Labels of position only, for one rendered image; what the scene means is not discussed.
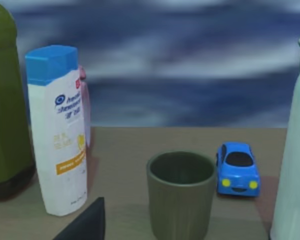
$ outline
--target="green bottle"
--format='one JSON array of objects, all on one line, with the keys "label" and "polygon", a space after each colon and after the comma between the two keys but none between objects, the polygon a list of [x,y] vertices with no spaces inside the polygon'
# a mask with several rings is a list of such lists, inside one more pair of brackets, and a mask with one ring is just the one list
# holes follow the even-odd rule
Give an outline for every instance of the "green bottle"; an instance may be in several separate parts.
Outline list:
[{"label": "green bottle", "polygon": [[21,191],[36,171],[16,39],[14,19],[0,5],[0,200]]}]

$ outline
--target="green cup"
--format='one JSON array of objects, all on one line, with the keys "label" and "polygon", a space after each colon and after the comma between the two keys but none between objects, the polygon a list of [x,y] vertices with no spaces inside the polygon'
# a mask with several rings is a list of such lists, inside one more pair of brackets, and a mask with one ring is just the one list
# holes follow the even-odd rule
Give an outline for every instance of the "green cup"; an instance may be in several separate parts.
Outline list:
[{"label": "green cup", "polygon": [[149,160],[149,212],[158,240],[203,240],[207,234],[217,169],[191,151],[169,151]]}]

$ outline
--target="white bottle with green cap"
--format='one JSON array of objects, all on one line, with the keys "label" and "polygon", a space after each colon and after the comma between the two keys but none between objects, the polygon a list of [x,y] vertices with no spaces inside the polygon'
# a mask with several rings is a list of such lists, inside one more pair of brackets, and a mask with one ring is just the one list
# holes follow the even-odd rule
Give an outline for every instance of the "white bottle with green cap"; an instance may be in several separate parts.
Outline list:
[{"label": "white bottle with green cap", "polygon": [[300,74],[293,92],[270,238],[300,240]]},{"label": "white bottle with green cap", "polygon": [[87,199],[86,101],[77,49],[62,45],[38,48],[25,56],[25,63],[42,198],[49,214],[64,216]]}]

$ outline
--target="blue background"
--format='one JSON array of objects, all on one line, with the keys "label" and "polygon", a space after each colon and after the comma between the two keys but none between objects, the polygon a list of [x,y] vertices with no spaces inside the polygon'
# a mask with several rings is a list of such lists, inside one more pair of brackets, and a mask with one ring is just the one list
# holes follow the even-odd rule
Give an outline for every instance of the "blue background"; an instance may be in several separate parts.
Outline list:
[{"label": "blue background", "polygon": [[300,0],[0,0],[18,50],[79,49],[98,126],[286,127]]}]

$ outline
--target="blue toy car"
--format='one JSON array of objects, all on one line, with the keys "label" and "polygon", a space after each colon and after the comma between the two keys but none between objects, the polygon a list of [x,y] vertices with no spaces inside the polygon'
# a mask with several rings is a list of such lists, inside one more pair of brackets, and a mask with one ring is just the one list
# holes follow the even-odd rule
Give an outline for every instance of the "blue toy car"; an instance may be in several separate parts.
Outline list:
[{"label": "blue toy car", "polygon": [[260,177],[250,146],[243,142],[224,142],[216,154],[217,192],[225,195],[257,197]]}]

